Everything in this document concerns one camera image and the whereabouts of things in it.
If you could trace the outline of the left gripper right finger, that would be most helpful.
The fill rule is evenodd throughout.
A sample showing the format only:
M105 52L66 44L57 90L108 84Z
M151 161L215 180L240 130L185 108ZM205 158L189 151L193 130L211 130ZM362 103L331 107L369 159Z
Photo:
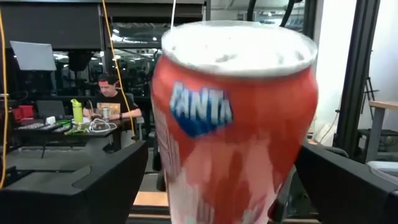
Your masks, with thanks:
M323 223L397 224L394 169L361 164L305 142L295 166Z

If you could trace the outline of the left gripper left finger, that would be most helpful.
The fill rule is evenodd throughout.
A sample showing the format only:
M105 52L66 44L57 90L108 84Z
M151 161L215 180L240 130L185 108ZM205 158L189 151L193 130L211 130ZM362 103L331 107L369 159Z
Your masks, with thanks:
M1 224L125 223L148 160L139 141L81 169L13 169Z

